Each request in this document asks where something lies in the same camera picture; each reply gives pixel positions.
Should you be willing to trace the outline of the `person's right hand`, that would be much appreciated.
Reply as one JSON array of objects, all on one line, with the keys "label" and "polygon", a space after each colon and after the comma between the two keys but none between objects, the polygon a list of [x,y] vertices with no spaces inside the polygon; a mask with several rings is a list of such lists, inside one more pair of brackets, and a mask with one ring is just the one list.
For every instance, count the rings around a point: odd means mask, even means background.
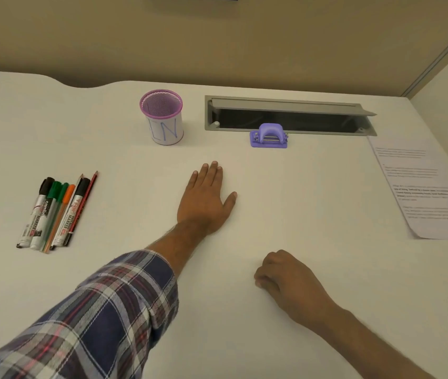
[{"label": "person's right hand", "polygon": [[329,296],[312,270],[293,255],[289,275],[292,279],[291,298],[271,298],[297,324],[319,332],[345,312]]}]

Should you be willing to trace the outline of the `person's left hand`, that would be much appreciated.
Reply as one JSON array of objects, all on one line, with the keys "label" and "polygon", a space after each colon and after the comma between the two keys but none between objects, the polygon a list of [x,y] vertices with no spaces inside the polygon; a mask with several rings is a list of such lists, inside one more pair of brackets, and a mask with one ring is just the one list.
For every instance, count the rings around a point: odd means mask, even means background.
[{"label": "person's left hand", "polygon": [[230,217],[232,212],[225,212],[221,199],[223,168],[219,164],[219,186],[206,186],[206,173],[210,164],[203,164],[198,171],[195,186],[183,193],[177,210],[177,223],[187,219],[202,218],[209,221],[209,234],[217,232]]}]

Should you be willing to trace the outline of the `person's right forearm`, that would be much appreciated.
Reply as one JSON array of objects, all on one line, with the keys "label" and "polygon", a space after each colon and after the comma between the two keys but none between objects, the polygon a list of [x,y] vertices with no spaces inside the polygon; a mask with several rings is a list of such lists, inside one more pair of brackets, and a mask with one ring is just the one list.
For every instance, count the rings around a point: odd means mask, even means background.
[{"label": "person's right forearm", "polygon": [[363,379],[435,379],[339,306],[330,307],[314,331]]}]

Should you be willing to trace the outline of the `person's left forearm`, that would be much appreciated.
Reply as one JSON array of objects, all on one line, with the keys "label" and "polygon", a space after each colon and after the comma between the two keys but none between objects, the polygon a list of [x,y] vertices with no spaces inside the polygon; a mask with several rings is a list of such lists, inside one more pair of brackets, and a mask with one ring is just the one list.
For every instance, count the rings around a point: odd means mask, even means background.
[{"label": "person's left forearm", "polygon": [[208,220],[187,219],[177,223],[146,249],[163,256],[172,268],[175,277],[178,278],[195,249],[208,234]]}]

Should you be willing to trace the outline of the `purple mesh pen holder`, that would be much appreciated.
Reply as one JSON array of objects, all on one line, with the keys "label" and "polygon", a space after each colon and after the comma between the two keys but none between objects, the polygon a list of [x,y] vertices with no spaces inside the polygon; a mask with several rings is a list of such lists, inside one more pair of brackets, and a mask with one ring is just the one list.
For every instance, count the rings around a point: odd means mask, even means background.
[{"label": "purple mesh pen holder", "polygon": [[152,90],[142,96],[139,107],[146,117],[154,142],[172,146],[182,140],[183,100],[180,95],[166,89]]}]

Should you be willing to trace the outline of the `purple hole punch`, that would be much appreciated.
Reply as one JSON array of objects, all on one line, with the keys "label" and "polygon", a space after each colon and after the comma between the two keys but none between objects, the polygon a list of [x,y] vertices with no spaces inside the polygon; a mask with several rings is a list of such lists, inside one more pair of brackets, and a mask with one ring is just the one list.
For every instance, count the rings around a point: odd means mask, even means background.
[{"label": "purple hole punch", "polygon": [[278,123],[263,123],[250,132],[250,144],[256,148],[287,148],[288,134]]}]

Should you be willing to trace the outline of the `red black pencil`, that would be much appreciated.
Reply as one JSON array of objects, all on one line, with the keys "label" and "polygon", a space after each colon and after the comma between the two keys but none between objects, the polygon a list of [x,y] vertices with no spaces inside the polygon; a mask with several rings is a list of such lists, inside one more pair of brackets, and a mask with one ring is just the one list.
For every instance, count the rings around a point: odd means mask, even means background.
[{"label": "red black pencil", "polygon": [[64,247],[67,247],[69,245],[69,243],[70,243],[70,241],[72,239],[72,236],[74,235],[74,232],[76,230],[76,226],[77,226],[77,224],[78,224],[78,222],[80,220],[80,217],[82,215],[82,211],[84,210],[84,207],[85,207],[85,205],[86,205],[86,203],[88,201],[89,195],[90,195],[90,193],[91,193],[91,191],[92,191],[92,189],[94,187],[94,184],[95,184],[98,176],[99,176],[99,171],[97,170],[97,171],[95,171],[95,173],[93,174],[93,176],[89,180],[89,182],[85,182],[84,183],[84,187],[86,187],[86,189],[84,191],[82,189],[80,189],[82,193],[78,193],[78,195],[82,196],[82,198],[81,198],[80,203],[79,203],[79,205],[77,207],[77,211],[76,211],[76,214],[74,216],[74,219],[73,219],[72,223],[70,224],[69,232],[68,232],[68,234],[67,234],[67,236],[66,236],[66,238],[65,238],[65,240],[63,242],[63,246]]}]

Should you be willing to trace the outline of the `brown wooden pencil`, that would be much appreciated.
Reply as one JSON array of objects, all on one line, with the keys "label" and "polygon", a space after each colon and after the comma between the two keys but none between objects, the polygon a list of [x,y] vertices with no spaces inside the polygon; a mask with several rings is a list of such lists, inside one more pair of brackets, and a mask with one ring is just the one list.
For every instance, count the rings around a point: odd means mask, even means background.
[{"label": "brown wooden pencil", "polygon": [[[81,174],[81,175],[79,176],[79,178],[77,179],[77,181],[76,181],[76,183],[75,183],[75,185],[76,185],[75,189],[79,186],[79,184],[81,183],[83,177],[84,177],[83,174]],[[64,219],[64,217],[65,217],[65,215],[66,215],[66,213],[67,213],[69,204],[70,204],[71,200],[73,199],[74,193],[75,193],[75,190],[74,190],[72,196],[70,197],[68,206],[67,206],[67,208],[66,208],[66,210],[65,210],[65,212],[64,212],[62,221],[61,221],[60,224],[59,224],[59,227],[58,227],[58,229],[57,229],[57,234],[55,235],[55,238],[56,238],[56,236],[58,235],[58,232],[60,231],[60,227],[61,227],[61,225],[62,225],[62,223],[63,223],[63,219]],[[53,242],[52,242],[52,244],[51,244],[50,251],[53,250],[53,249],[55,248],[55,246],[54,246],[54,240],[53,240]]]}]

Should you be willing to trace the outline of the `red label white marker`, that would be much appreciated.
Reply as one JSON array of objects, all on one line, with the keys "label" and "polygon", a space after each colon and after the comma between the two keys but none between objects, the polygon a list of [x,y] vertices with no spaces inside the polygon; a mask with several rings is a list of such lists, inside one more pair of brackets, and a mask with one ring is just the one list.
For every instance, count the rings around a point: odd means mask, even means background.
[{"label": "red label white marker", "polygon": [[76,218],[79,206],[83,200],[83,196],[88,190],[89,184],[90,179],[83,177],[75,188],[74,193],[71,196],[69,206],[63,215],[63,219],[61,220],[56,235],[51,243],[50,250],[57,247],[62,247],[64,245],[64,242],[69,236],[70,228]]}]

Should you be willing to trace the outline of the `orange pen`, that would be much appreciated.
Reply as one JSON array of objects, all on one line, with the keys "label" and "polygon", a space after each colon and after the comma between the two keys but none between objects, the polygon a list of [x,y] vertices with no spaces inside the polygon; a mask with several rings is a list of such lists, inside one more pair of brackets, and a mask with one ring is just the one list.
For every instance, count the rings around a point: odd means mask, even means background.
[{"label": "orange pen", "polygon": [[57,234],[57,229],[59,227],[60,222],[62,221],[63,215],[65,210],[67,209],[70,197],[72,196],[76,185],[75,184],[65,184],[66,188],[62,189],[63,191],[60,194],[60,197],[58,198],[58,210],[57,213],[53,219],[51,229],[49,236],[47,238],[47,241],[45,242],[43,252],[44,254],[48,254],[51,248],[51,244],[55,238],[55,235]]}]

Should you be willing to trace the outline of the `green pen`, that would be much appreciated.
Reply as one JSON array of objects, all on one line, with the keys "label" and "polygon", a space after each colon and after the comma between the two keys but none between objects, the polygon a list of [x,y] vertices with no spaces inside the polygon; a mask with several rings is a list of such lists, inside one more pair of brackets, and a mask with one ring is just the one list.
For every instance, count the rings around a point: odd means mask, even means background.
[{"label": "green pen", "polygon": [[40,250],[47,254],[50,248],[52,233],[55,232],[55,223],[57,221],[57,216],[59,215],[59,211],[62,207],[63,198],[67,194],[67,190],[70,187],[70,184],[63,183],[60,184],[60,187],[57,191],[57,196],[52,198],[51,208],[48,212],[48,219],[46,221],[46,226],[43,234],[42,245]]}]

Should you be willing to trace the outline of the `green cap white marker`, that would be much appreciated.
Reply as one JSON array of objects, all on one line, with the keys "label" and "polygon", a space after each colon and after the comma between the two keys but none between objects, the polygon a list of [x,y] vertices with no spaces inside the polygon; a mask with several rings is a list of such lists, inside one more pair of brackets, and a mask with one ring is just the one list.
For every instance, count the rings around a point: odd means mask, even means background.
[{"label": "green cap white marker", "polygon": [[54,214],[55,204],[57,203],[57,198],[60,194],[61,189],[62,183],[59,181],[55,181],[52,184],[50,191],[44,201],[42,212],[35,228],[30,245],[30,248],[33,250],[40,250],[43,242],[46,240],[48,234],[48,226]]}]

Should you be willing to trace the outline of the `black cap white marker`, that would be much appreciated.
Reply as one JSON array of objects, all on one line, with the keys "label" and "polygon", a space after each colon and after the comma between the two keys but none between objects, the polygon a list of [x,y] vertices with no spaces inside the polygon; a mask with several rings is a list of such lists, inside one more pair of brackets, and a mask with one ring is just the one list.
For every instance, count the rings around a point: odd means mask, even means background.
[{"label": "black cap white marker", "polygon": [[27,248],[31,245],[31,241],[34,234],[34,229],[36,229],[36,221],[39,220],[42,206],[46,200],[46,197],[54,183],[54,179],[47,177],[44,179],[43,183],[40,185],[38,191],[38,197],[35,201],[34,207],[31,211],[30,217],[24,226],[22,235],[16,245],[16,248]]}]

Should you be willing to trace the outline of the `plaid shirt sleeve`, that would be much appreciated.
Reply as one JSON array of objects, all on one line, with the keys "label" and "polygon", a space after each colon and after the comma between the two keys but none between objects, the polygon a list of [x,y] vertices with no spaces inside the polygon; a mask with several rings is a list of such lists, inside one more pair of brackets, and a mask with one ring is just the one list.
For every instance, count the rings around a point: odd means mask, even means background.
[{"label": "plaid shirt sleeve", "polygon": [[0,379],[142,379],[178,307],[163,256],[123,254],[0,348]]}]

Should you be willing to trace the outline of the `printed paper sheet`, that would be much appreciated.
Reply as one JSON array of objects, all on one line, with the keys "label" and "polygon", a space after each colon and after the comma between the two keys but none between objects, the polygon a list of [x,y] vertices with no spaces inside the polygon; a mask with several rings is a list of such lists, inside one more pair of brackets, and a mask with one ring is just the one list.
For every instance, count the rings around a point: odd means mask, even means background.
[{"label": "printed paper sheet", "polygon": [[369,136],[401,212],[413,234],[448,240],[448,157],[428,140]]}]

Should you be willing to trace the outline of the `aluminium partition frame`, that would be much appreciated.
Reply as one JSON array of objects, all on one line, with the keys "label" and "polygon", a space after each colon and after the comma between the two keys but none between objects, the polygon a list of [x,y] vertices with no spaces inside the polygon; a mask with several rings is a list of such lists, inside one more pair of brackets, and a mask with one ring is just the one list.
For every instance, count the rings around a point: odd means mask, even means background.
[{"label": "aluminium partition frame", "polygon": [[421,82],[438,66],[442,60],[448,56],[448,45],[444,48],[440,54],[419,74],[419,76],[403,91],[401,97],[409,97],[410,94],[416,89]]}]

